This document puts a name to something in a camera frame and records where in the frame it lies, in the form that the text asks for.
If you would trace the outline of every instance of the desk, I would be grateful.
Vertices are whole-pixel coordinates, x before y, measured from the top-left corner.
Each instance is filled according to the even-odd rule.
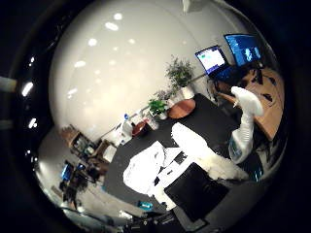
[[[190,115],[180,119],[162,120],[159,122],[158,130],[150,131],[142,138],[133,138],[124,146],[117,148],[104,181],[104,187],[108,193],[134,206],[137,205],[138,200],[152,202],[156,212],[166,212],[165,207],[158,204],[154,197],[150,198],[126,186],[123,183],[123,171],[128,166],[131,157],[155,141],[161,142],[166,148],[177,147],[171,138],[172,126],[176,122],[181,122],[201,135],[212,150],[227,142],[231,136],[231,131],[238,127],[236,122],[203,95],[196,94],[194,101],[196,106]],[[229,157],[228,151],[224,150],[222,156]]]
[[[268,93],[272,97],[272,102],[270,102],[263,96],[259,96],[259,100],[263,106],[263,116],[255,117],[255,123],[259,126],[267,139],[272,141],[282,119],[284,109],[284,84],[277,72],[269,68],[262,69],[261,71],[263,84],[257,82],[252,83],[252,79],[254,78],[253,70],[251,70],[243,80],[247,83],[245,89],[255,94]],[[268,77],[273,78],[276,85],[273,85]],[[220,92],[218,92],[218,94],[231,103],[235,102],[235,98],[230,95]]]

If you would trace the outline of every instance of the wooden desk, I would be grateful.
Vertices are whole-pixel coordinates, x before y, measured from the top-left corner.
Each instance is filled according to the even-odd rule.
[[[284,109],[284,83],[280,75],[269,69],[262,69],[263,84],[257,82],[252,83],[254,78],[253,70],[251,70],[243,80],[247,82],[245,89],[252,91],[259,98],[263,106],[263,116],[256,116],[255,122],[265,134],[269,141],[272,141],[281,122]],[[276,85],[273,85],[268,77],[275,80]],[[261,94],[268,93],[272,97],[272,102],[268,101]],[[218,92],[224,99],[235,102],[235,98]]]
[[[189,115],[195,108],[195,101],[192,99],[182,100],[176,103],[168,112],[171,118],[182,118]]]

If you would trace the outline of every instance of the black desk surface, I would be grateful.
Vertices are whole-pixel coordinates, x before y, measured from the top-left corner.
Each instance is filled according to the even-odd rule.
[[[108,193],[134,206],[138,201],[152,202],[155,212],[165,212],[165,208],[159,205],[154,197],[150,198],[126,186],[123,183],[123,171],[128,166],[131,157],[155,141],[159,141],[166,148],[178,147],[171,138],[172,126],[176,122],[184,124],[202,136],[211,149],[227,142],[232,130],[238,127],[237,123],[203,95],[196,94],[194,101],[195,109],[190,115],[180,119],[161,120],[158,130],[150,131],[142,138],[133,138],[124,146],[118,147],[105,177],[104,186]],[[227,150],[224,150],[222,156],[229,157]]]

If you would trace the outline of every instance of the monitor screen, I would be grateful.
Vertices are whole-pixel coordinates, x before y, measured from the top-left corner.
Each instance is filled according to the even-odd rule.
[[[213,46],[211,48],[198,51],[195,55],[202,63],[208,75],[226,65],[225,57],[219,46]]]
[[[225,39],[229,44],[237,66],[243,66],[261,58],[254,36],[244,34],[225,35]]]

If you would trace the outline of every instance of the plant pot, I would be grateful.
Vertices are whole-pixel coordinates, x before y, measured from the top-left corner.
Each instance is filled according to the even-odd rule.
[[[158,117],[159,117],[160,119],[167,119],[167,112],[160,113],[160,114],[158,115]]]
[[[166,104],[167,104],[168,108],[172,108],[174,106],[175,102],[172,99],[168,99],[166,101]]]
[[[194,97],[193,89],[189,85],[182,87],[182,92],[185,99],[192,99]]]
[[[184,95],[183,95],[182,90],[180,89],[180,90],[178,90],[178,91],[176,92],[176,94],[175,94],[174,96],[172,96],[170,99],[174,102],[174,105],[175,105],[176,103],[178,103],[178,102],[184,100],[185,97],[184,97]]]
[[[147,113],[146,118],[147,118],[148,125],[153,130],[157,130],[158,129],[158,123],[156,122],[156,119],[152,116],[152,114],[150,112]]]
[[[143,137],[147,132],[148,132],[147,122],[143,120],[133,127],[132,136]]]

